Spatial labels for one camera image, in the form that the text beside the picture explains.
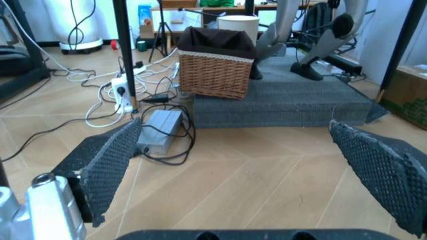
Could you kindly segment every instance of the gray power brick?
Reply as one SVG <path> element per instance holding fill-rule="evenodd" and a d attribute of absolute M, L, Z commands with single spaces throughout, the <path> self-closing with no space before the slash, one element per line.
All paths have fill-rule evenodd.
<path fill-rule="evenodd" d="M 155 110 L 144 125 L 151 125 L 165 133 L 176 135 L 181 124 L 181 111 Z M 173 136 L 165 135 L 152 127 L 142 127 L 136 146 L 144 151 L 148 148 L 149 154 L 168 153 L 174 140 Z"/>

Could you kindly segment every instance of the electrical outlet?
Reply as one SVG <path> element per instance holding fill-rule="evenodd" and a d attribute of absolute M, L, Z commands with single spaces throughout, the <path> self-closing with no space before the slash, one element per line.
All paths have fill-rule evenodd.
<path fill-rule="evenodd" d="M 113 78 L 111 80 L 111 87 L 113 89 L 114 98 L 115 98 L 115 106 L 114 109 L 117 110 L 118 114 L 121 113 L 130 113 L 133 111 L 131 95 L 129 93 L 128 81 L 125 74 L 122 74 L 118 78 Z M 123 96 L 117 92 L 119 87 L 124 88 Z"/>

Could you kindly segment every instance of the tripod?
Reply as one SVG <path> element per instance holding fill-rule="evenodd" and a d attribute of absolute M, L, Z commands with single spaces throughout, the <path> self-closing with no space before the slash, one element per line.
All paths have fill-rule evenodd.
<path fill-rule="evenodd" d="M 162 0 L 157 0 L 159 8 L 160 8 L 160 24 L 158 25 L 157 35 L 154 38 L 154 43 L 152 44 L 151 53 L 148 59 L 148 62 L 151 63 L 151 59 L 153 57 L 154 50 L 157 49 L 156 44 L 157 40 L 159 39 L 159 36 L 161 36 L 160 39 L 160 53 L 163 57 L 166 57 L 168 55 L 168 47 L 166 43 L 166 32 L 165 27 L 170 33 L 170 37 L 173 39 L 173 41 L 176 43 L 174 35 L 172 34 L 171 28 L 168 26 L 168 24 L 165 22 L 165 19 L 163 17 L 163 4 Z"/>

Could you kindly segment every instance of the lace trim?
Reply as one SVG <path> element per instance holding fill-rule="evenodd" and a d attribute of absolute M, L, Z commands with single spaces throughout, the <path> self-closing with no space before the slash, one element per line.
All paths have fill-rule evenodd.
<path fill-rule="evenodd" d="M 253 59 L 247 59 L 247 58 L 237 57 L 237 56 L 214 54 L 214 53 L 206 53 L 206 52 L 178 50 L 178 53 L 179 53 L 179 55 L 189 55 L 189 56 L 194 56 L 194 57 L 207 57 L 207 58 L 214 58 L 214 59 L 224 59 L 224 60 L 231 60 L 231 61 L 250 63 L 250 64 L 254 62 Z"/>

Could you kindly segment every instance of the red object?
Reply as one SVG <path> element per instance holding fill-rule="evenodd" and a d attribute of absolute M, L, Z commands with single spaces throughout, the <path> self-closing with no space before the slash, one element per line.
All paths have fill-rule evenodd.
<path fill-rule="evenodd" d="M 119 41 L 117 41 L 117 40 L 111 40 L 111 48 L 113 50 L 118 50 L 120 48 Z"/>

